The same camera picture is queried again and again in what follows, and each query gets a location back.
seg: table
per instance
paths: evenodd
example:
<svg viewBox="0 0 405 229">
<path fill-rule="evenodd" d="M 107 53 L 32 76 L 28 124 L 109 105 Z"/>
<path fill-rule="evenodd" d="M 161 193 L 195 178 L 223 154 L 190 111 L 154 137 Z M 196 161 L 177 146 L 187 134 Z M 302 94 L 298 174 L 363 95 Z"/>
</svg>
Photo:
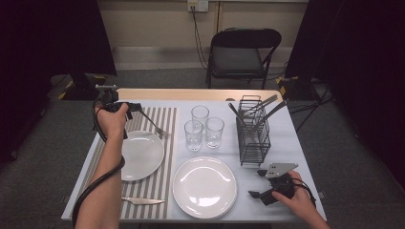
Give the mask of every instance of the table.
<svg viewBox="0 0 405 229">
<path fill-rule="evenodd" d="M 152 113 L 160 113 L 165 111 L 166 115 L 170 116 L 172 121 L 168 121 L 167 130 L 172 133 L 172 139 L 165 141 L 165 150 L 167 150 L 167 158 L 170 161 L 162 163 L 156 171 L 158 175 L 151 177 L 152 180 L 163 177 L 163 180 L 158 182 L 158 185 L 163 188 L 152 188 L 152 184 L 148 181 L 137 184 L 125 183 L 123 185 L 123 195 L 142 194 L 142 198 L 155 197 L 156 194 L 151 194 L 151 190 L 160 190 L 161 198 L 166 199 L 166 205 L 161 209 L 156 205 L 142 206 L 142 209 L 135 207 L 127 202 L 122 204 L 121 221 L 124 222 L 286 222 L 299 221 L 289 209 L 283 204 L 276 202 L 265 206 L 259 199 L 252 198 L 247 191 L 264 192 L 268 190 L 269 182 L 263 177 L 257 175 L 257 170 L 267 169 L 270 162 L 279 163 L 298 163 L 298 168 L 295 170 L 301 174 L 303 181 L 309 186 L 317 199 L 316 207 L 321 216 L 326 219 L 326 215 L 313 183 L 313 178 L 310 174 L 308 164 L 304 153 L 299 143 L 297 134 L 293 127 L 287 107 L 281 109 L 274 114 L 269 120 L 271 148 L 266 156 L 265 162 L 258 167 L 254 165 L 241 166 L 239 161 L 238 140 L 236 137 L 236 119 L 235 115 L 227 106 L 226 99 L 234 99 L 235 106 L 239 104 L 239 99 L 242 95 L 259 95 L 262 99 L 278 94 L 279 100 L 282 97 L 276 91 L 259 91 L 259 90 L 189 90 L 189 89 L 119 89 L 117 90 L 119 99 L 122 101 L 138 102 L 145 108 L 145 111 Z M 191 119 L 191 109 L 196 105 L 204 105 L 210 110 L 210 116 L 219 116 L 225 122 L 223 143 L 217 149 L 210 149 L 203 146 L 197 153 L 192 153 L 186 150 L 184 132 L 182 126 Z M 266 107 L 270 111 L 276 103 L 272 103 Z M 102 146 L 100 145 L 99 136 L 96 135 L 95 141 L 89 151 L 89 154 L 84 162 L 82 171 L 77 183 L 72 192 L 71 198 L 66 206 L 62 219 L 70 220 L 75 200 L 83 189 L 87 181 L 87 177 L 92 174 L 92 163 L 96 163 L 96 154 Z M 223 216 L 217 219 L 194 219 L 188 216 L 177 205 L 172 194 L 171 182 L 174 174 L 180 166 L 187 160 L 197 156 L 212 156 L 223 161 L 233 172 L 238 186 L 238 196 L 232 208 Z"/>
</svg>

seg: forearm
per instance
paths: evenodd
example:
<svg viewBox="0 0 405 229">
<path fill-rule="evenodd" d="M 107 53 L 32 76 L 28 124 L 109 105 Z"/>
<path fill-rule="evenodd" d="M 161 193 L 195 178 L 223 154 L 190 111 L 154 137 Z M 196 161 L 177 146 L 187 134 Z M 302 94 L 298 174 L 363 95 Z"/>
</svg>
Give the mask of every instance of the forearm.
<svg viewBox="0 0 405 229">
<path fill-rule="evenodd" d="M 304 221 L 309 225 L 310 229 L 330 229 L 319 214 L 310 215 Z"/>
<path fill-rule="evenodd" d="M 121 134 L 108 136 L 91 183 L 119 165 L 122 138 Z M 83 201 L 76 228 L 118 228 L 120 197 L 121 179 L 118 171 L 96 187 Z"/>
</svg>

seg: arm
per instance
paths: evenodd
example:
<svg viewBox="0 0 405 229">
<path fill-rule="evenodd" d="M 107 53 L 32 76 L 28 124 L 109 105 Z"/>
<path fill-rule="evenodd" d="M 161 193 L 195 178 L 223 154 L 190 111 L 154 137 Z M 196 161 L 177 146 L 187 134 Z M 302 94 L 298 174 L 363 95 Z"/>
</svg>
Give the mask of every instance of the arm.
<svg viewBox="0 0 405 229">
<path fill-rule="evenodd" d="M 290 171 L 289 174 L 293 178 L 301 179 L 301 176 L 294 171 Z M 300 183 L 298 180 L 293 180 L 294 183 Z M 292 199 L 285 197 L 284 195 L 273 191 L 271 193 L 277 200 L 284 203 L 291 211 L 300 219 L 305 221 L 311 229 L 329 229 L 330 227 L 324 221 L 324 219 L 316 211 L 310 201 L 309 195 L 304 188 L 295 187 L 295 195 Z"/>
<path fill-rule="evenodd" d="M 119 111 L 109 113 L 100 110 L 98 122 L 107 135 L 99 162 L 91 183 L 117 167 L 121 161 L 123 131 L 128 106 L 122 104 Z M 87 196 L 78 212 L 75 228 L 118 228 L 121 202 L 121 174 L 115 173 L 102 182 Z"/>
</svg>

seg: striped placemat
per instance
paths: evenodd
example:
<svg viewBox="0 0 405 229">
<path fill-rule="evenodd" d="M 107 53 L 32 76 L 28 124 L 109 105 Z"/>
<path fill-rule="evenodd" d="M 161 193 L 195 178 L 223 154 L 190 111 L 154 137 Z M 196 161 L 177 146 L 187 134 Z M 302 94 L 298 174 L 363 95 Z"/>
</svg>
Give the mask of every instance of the striped placemat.
<svg viewBox="0 0 405 229">
<path fill-rule="evenodd" d="M 155 205 L 134 205 L 123 201 L 121 219 L 167 219 L 167 200 L 169 197 L 172 159 L 174 154 L 174 136 L 176 130 L 177 108 L 145 107 L 143 111 L 161 127 L 170 133 L 168 139 L 163 139 L 164 158 L 160 167 L 149 177 L 136 181 L 122 181 L 122 196 L 135 198 L 164 199 L 166 202 Z M 133 131 L 147 131 L 156 134 L 156 128 L 142 114 L 132 113 L 133 119 L 126 124 L 127 133 Z M 89 169 L 80 187 L 79 194 L 89 185 L 101 155 L 104 142 L 100 139 Z"/>
</svg>

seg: drinking glass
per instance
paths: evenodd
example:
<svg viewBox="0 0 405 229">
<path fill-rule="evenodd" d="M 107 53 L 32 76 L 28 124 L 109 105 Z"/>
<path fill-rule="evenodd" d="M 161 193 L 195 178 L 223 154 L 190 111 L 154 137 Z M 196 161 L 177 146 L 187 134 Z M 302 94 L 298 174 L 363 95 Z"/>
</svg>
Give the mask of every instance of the drinking glass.
<svg viewBox="0 0 405 229">
<path fill-rule="evenodd" d="M 203 125 L 200 121 L 189 120 L 184 125 L 185 145 L 189 151 L 197 152 L 203 145 Z"/>
<path fill-rule="evenodd" d="M 205 135 L 205 122 L 209 116 L 208 108 L 204 106 L 196 106 L 191 110 L 191 116 L 193 120 L 200 121 L 202 124 L 202 135 Z"/>
<path fill-rule="evenodd" d="M 210 117 L 205 123 L 205 143 L 210 148 L 217 148 L 221 145 L 224 122 L 218 117 Z"/>
</svg>

